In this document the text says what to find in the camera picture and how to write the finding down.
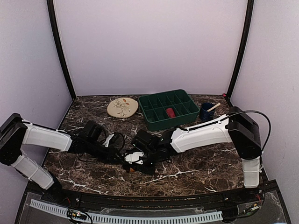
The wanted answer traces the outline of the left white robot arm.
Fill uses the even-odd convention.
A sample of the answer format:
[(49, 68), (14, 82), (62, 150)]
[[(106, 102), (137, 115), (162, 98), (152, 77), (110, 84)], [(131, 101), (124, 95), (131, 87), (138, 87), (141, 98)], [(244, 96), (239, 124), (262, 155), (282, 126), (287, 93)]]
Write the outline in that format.
[(48, 197), (55, 203), (63, 203), (66, 193), (58, 187), (54, 176), (27, 157), (21, 147), (35, 145), (71, 154), (86, 153), (104, 163), (122, 162), (120, 150), (111, 143), (114, 135), (100, 142), (98, 138), (102, 132), (104, 127), (92, 120), (76, 133), (71, 133), (33, 124), (23, 120), (20, 114), (13, 113), (0, 127), (0, 162), (15, 168), (39, 187), (48, 190)]

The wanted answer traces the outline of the green compartment tray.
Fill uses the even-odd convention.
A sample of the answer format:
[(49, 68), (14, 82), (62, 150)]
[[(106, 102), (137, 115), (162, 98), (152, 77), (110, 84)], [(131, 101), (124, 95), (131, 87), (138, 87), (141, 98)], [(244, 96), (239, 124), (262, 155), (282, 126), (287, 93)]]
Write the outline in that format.
[(192, 123), (199, 115), (199, 107), (182, 89), (141, 96), (138, 103), (152, 132)]

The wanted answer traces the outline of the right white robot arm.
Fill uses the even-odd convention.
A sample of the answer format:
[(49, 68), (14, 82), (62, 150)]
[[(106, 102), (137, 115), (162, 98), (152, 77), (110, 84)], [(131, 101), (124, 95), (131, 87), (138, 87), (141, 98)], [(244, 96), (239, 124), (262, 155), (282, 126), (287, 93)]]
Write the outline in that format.
[(238, 198), (247, 203), (256, 196), (265, 148), (261, 143), (259, 125), (249, 116), (251, 113), (266, 117), (262, 112), (243, 111), (233, 106), (216, 119), (190, 127), (177, 127), (160, 137), (140, 130), (124, 161), (134, 170), (151, 174), (157, 162), (166, 161), (175, 154), (219, 143), (233, 143), (242, 160), (244, 188), (239, 191)]

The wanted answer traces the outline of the black orange argyle sock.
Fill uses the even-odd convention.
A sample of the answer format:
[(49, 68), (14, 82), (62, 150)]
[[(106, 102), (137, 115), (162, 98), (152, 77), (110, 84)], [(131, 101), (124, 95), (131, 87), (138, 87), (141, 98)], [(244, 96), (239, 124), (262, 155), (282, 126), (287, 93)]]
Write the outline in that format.
[(128, 173), (135, 172), (135, 167), (132, 164), (124, 164), (122, 167)]

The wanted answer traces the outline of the maroon purple striped sock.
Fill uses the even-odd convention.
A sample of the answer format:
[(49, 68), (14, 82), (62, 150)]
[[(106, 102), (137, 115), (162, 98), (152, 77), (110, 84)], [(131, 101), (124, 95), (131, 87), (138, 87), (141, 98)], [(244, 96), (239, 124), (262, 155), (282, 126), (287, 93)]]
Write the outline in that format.
[(176, 114), (175, 114), (175, 112), (172, 108), (167, 108), (166, 113), (169, 116), (169, 118), (175, 118), (176, 117)]

